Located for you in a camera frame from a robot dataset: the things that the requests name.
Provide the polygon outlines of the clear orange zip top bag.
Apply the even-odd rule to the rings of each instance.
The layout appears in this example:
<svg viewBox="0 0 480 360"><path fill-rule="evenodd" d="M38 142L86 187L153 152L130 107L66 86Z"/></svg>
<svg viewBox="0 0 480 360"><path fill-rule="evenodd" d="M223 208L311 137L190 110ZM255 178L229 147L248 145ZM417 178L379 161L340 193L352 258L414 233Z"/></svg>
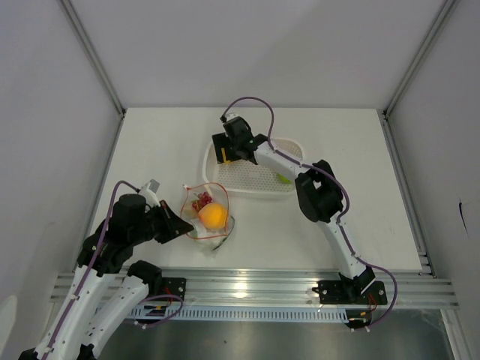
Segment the clear orange zip top bag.
<svg viewBox="0 0 480 360"><path fill-rule="evenodd" d="M187 237L204 254L215 256L232 234L236 220L230 211L227 189L217 182L184 186L180 217L193 226Z"/></svg>

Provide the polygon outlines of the red grape bunch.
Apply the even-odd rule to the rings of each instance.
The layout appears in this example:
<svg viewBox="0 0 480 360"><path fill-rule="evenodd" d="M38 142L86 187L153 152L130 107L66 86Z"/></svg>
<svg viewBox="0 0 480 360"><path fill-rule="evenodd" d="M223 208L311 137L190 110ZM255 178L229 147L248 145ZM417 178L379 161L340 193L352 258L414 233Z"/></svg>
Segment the red grape bunch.
<svg viewBox="0 0 480 360"><path fill-rule="evenodd" d="M198 193L196 198L192 201L191 206L194 211L199 212L202 208L207 206L213 201L211 195L205 191L203 193Z"/></svg>

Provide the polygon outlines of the orange fruit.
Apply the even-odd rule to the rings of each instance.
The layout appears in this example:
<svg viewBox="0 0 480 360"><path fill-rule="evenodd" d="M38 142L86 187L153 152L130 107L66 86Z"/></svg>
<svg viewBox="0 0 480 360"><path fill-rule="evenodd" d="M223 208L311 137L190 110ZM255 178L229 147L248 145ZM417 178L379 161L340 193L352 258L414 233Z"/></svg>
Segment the orange fruit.
<svg viewBox="0 0 480 360"><path fill-rule="evenodd" d="M224 228L227 223L227 216L227 208L218 202L211 202L198 213L199 220L209 230Z"/></svg>

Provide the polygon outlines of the green leafy vegetable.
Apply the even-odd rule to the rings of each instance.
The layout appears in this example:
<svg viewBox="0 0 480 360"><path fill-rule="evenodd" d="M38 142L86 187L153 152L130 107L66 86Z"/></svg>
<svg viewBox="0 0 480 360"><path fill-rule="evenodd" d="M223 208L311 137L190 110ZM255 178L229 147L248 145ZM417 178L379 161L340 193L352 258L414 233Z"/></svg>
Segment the green leafy vegetable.
<svg viewBox="0 0 480 360"><path fill-rule="evenodd" d="M232 225L231 227L228 228L227 230L227 234L221 238L220 240L217 241L217 243L214 245L214 247L212 248L212 251L216 251L218 250L223 244L224 242L230 237L230 235L232 234L233 232L233 229L235 228L234 225Z"/></svg>

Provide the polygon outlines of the green apple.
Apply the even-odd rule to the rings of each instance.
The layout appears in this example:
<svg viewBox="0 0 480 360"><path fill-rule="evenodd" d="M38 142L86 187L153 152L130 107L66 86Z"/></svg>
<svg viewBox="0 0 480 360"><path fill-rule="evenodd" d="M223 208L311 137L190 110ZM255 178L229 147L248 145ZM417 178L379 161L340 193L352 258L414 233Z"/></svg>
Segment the green apple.
<svg viewBox="0 0 480 360"><path fill-rule="evenodd" d="M289 180L287 177L285 177L285 176L283 176L283 175L281 175L281 174L277 174L277 179L278 179L278 181L281 182L282 184L288 184L288 185L289 185L289 184L292 183L291 180Z"/></svg>

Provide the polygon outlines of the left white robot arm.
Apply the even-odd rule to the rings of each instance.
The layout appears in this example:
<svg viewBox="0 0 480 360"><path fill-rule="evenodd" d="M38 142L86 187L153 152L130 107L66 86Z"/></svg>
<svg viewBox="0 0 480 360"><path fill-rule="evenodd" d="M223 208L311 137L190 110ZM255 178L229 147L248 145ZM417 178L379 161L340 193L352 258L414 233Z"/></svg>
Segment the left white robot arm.
<svg viewBox="0 0 480 360"><path fill-rule="evenodd" d="M106 218L83 243L73 282L51 328L21 359L97 359L113 332L141 302L165 299L182 303L167 290L168 281L156 265L133 263L117 292L101 300L134 248L155 240L160 244L193 231L154 194L130 193L111 199Z"/></svg>

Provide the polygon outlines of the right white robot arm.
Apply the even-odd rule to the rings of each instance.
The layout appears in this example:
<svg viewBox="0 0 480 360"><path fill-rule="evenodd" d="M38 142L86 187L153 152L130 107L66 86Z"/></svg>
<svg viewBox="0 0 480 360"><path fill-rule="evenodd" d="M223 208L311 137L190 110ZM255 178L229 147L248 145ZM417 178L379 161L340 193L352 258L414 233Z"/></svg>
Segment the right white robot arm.
<svg viewBox="0 0 480 360"><path fill-rule="evenodd" d="M250 125L236 114L222 115L220 121L223 132L212 137L217 162L249 161L294 183L301 213L320 227L337 257L343 296L354 303L367 297L375 274L356 258L348 239L342 217L350 208L350 200L329 163L303 163L299 157L282 151L270 137L253 135Z"/></svg>

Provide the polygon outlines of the white perforated plastic basket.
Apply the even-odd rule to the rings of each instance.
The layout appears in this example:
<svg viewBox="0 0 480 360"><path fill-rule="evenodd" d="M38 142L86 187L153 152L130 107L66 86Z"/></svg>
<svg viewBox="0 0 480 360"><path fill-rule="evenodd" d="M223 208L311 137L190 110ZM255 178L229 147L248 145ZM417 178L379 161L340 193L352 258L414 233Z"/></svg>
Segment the white perforated plastic basket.
<svg viewBox="0 0 480 360"><path fill-rule="evenodd" d="M229 195L239 197L283 199L295 194L295 185L281 180L276 172L246 160L218 163L212 141L205 150L202 178L221 184Z"/></svg>

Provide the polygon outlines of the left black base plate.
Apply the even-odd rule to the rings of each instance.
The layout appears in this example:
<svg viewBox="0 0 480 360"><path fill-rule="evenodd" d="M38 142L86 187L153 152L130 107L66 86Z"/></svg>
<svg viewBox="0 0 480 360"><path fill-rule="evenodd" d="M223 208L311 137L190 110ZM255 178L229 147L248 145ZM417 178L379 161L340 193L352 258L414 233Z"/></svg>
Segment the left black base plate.
<svg viewBox="0 0 480 360"><path fill-rule="evenodd" d="M182 300L185 299L187 279L184 277L164 277L160 285L160 295L168 295L167 299L176 302L171 295L178 296Z"/></svg>

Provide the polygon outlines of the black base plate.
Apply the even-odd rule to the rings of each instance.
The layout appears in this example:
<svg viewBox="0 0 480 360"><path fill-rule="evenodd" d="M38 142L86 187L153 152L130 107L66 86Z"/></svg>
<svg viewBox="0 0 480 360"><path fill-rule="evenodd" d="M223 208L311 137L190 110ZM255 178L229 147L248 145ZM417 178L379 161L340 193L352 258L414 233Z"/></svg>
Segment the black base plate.
<svg viewBox="0 0 480 360"><path fill-rule="evenodd" d="M342 287L340 280L318 281L312 291L319 296L322 305L387 305L388 299L384 283L374 281L361 295L355 295L351 299L347 291Z"/></svg>
<svg viewBox="0 0 480 360"><path fill-rule="evenodd" d="M160 285L160 295L168 295L167 299L176 302L171 295L178 296L182 300L185 299L187 279L184 277L164 277Z"/></svg>

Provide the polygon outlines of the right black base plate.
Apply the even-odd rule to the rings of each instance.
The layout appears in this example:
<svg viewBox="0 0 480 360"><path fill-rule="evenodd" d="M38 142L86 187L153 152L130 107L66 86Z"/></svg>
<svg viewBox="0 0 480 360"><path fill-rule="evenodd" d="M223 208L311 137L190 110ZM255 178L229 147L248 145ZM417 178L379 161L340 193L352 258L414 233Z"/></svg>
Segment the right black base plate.
<svg viewBox="0 0 480 360"><path fill-rule="evenodd" d="M322 305L387 305L388 299L384 283L374 281L361 295L355 295L351 299L347 291L342 287L340 280L318 281L312 291L319 296Z"/></svg>

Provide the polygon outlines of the left aluminium frame post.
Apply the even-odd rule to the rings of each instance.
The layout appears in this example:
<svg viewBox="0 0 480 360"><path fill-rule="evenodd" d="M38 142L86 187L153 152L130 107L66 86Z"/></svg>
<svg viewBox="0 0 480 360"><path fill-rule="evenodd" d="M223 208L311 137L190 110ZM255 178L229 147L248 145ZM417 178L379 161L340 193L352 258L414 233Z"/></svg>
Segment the left aluminium frame post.
<svg viewBox="0 0 480 360"><path fill-rule="evenodd" d="M122 118L126 113L126 109L120 100L118 92L113 86L107 70L101 61L100 56L98 55L98 51L95 49L95 45L93 44L92 39L86 30L86 27L83 25L83 21L80 19L74 3L69 0L59 0L58 4L62 9L66 20L70 24L70 27L72 28L73 33L82 48L82 51L91 65L91 68L95 72L100 85L106 92L110 103L115 109L115 112Z"/></svg>

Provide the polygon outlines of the aluminium frame post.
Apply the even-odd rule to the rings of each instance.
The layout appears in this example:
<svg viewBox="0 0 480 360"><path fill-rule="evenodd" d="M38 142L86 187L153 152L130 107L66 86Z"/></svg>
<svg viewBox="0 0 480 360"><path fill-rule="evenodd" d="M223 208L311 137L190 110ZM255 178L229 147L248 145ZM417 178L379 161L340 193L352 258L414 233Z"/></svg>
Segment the aluminium frame post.
<svg viewBox="0 0 480 360"><path fill-rule="evenodd" d="M93 44L92 39L86 30L86 27L83 25L83 21L80 19L74 3L69 0L59 0L58 4L62 9L66 20L70 24L70 27L72 28L73 33L82 48L82 51L91 65L91 68L95 72L100 85L106 92L110 103L115 109L115 112L122 118L126 113L126 109L120 100L118 92L113 86L107 70L101 61L100 56L98 55L98 51L95 49L95 45Z"/></svg>
<svg viewBox="0 0 480 360"><path fill-rule="evenodd" d="M385 109L382 111L384 119L389 120L389 118L392 116L395 108L407 93L408 88L416 78L416 74L427 60L429 53L440 38L443 29L448 24L450 18L456 10L456 7L460 3L461 2L458 0L445 0L442 2L406 70L403 72L400 82L395 87L395 90L389 98Z"/></svg>

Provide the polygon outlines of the aluminium rail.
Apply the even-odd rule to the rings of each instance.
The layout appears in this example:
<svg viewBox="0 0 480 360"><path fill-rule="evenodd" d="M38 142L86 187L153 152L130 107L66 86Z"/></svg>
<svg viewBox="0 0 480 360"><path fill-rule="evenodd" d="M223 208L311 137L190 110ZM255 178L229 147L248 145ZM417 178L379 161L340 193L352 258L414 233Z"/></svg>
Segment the aluminium rail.
<svg viewBox="0 0 480 360"><path fill-rule="evenodd" d="M188 305L306 308L319 305L312 288L335 280L335 271L165 268L166 278L185 278ZM452 282L426 274L396 274L396 309L458 309Z"/></svg>

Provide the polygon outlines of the right aluminium frame post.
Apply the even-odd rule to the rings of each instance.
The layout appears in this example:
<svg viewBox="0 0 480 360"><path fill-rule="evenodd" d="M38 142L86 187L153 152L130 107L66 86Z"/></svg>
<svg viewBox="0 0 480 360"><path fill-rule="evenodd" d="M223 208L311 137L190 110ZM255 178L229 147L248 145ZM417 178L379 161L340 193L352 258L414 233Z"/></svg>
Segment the right aluminium frame post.
<svg viewBox="0 0 480 360"><path fill-rule="evenodd" d="M392 116L395 108L407 93L408 88L416 78L416 74L427 60L429 53L440 38L443 29L448 24L450 18L456 10L456 7L460 3L461 2L458 0L445 0L442 2L406 70L403 72L400 82L395 87L395 90L389 98L385 109L382 111L384 119L389 120L389 118Z"/></svg>

